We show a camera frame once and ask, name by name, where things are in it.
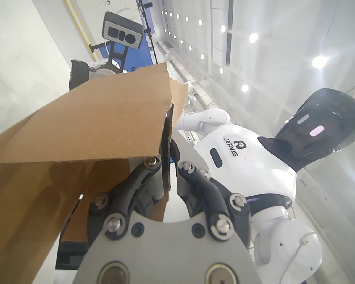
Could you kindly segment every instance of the yellow stripe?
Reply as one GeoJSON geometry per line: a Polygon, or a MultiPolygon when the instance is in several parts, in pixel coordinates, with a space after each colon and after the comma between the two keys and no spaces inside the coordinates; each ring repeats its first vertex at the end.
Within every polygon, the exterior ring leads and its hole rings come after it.
{"type": "Polygon", "coordinates": [[[86,34],[87,37],[88,37],[89,42],[91,43],[91,45],[95,45],[95,44],[92,42],[91,38],[89,37],[89,34],[88,34],[88,32],[87,32],[87,30],[86,30],[86,28],[85,28],[85,26],[84,26],[84,23],[83,23],[83,21],[81,20],[81,18],[80,18],[80,16],[79,16],[79,12],[76,10],[76,7],[75,7],[74,2],[73,2],[72,0],[70,0],[70,3],[72,4],[72,7],[74,8],[74,11],[75,11],[75,13],[76,13],[76,15],[77,15],[77,17],[78,17],[78,19],[79,19],[79,21],[80,21],[80,24],[82,25],[82,27],[83,27],[83,29],[84,29],[85,34],[86,34]]]}
{"type": "Polygon", "coordinates": [[[79,25],[78,25],[78,22],[76,21],[76,18],[75,18],[75,16],[73,15],[70,6],[69,6],[68,3],[67,3],[67,0],[63,0],[63,1],[64,1],[64,4],[66,5],[66,7],[68,8],[68,12],[70,13],[72,19],[73,19],[74,22],[75,22],[75,25],[76,25],[77,29],[79,30],[80,36],[83,38],[83,41],[84,41],[84,43],[85,43],[86,46],[87,46],[87,50],[88,50],[89,54],[91,55],[91,57],[93,58],[94,61],[99,61],[99,59],[96,58],[97,54],[96,54],[96,53],[92,53],[91,49],[89,48],[89,44],[87,43],[87,40],[85,39],[84,34],[83,34],[83,32],[81,31],[81,29],[80,29],[80,27],[79,27],[79,25]]]}

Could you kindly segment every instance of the recessed light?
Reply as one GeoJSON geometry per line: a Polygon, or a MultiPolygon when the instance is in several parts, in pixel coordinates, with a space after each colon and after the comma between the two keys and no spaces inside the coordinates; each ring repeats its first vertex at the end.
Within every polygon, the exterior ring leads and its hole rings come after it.
{"type": "Polygon", "coordinates": [[[252,33],[252,34],[250,34],[249,40],[250,40],[251,43],[254,43],[254,42],[257,41],[258,37],[259,36],[258,36],[257,33],[252,33]]]}
{"type": "Polygon", "coordinates": [[[248,85],[244,84],[241,88],[242,92],[247,92],[248,91],[248,85]]]}
{"type": "Polygon", "coordinates": [[[322,69],[328,61],[327,57],[319,55],[313,58],[312,65],[314,68],[322,69]]]}

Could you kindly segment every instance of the white wall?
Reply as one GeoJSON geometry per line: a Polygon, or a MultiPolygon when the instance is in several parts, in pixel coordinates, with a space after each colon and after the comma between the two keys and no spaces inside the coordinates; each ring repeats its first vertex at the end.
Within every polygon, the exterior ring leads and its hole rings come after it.
{"type": "Polygon", "coordinates": [[[70,69],[31,0],[0,0],[0,133],[68,91],[70,69]]]}

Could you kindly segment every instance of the wire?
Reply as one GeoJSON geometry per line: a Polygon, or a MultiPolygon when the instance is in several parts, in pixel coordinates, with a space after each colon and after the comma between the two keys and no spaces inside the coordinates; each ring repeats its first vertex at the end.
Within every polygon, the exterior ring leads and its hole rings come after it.
{"type": "Polygon", "coordinates": [[[315,232],[310,232],[310,233],[306,233],[302,238],[301,238],[301,243],[300,243],[300,246],[298,246],[295,254],[293,255],[291,261],[289,262],[289,264],[287,265],[287,267],[285,268],[281,278],[280,278],[280,281],[279,281],[279,284],[281,284],[281,281],[283,280],[283,277],[285,276],[285,273],[287,272],[289,266],[291,265],[291,263],[293,262],[293,260],[296,258],[298,252],[300,251],[301,247],[306,245],[307,243],[304,241],[304,238],[309,236],[309,235],[312,235],[312,234],[316,234],[315,232]]]}

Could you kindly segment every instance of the screw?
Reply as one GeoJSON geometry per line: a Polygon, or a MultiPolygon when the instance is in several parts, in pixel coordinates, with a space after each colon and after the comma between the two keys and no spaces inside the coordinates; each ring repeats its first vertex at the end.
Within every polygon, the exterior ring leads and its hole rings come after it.
{"type": "Polygon", "coordinates": [[[183,169],[184,170],[191,170],[192,169],[192,164],[189,162],[183,163],[183,169]]]}
{"type": "Polygon", "coordinates": [[[121,220],[119,218],[112,218],[108,221],[108,231],[115,232],[121,227],[121,220]]]}
{"type": "Polygon", "coordinates": [[[149,166],[149,167],[155,167],[156,166],[156,163],[157,163],[157,160],[155,157],[149,157],[146,159],[146,164],[149,166]]]}
{"type": "Polygon", "coordinates": [[[230,224],[226,219],[218,219],[216,222],[216,229],[219,233],[226,234],[230,230],[230,224]]]}

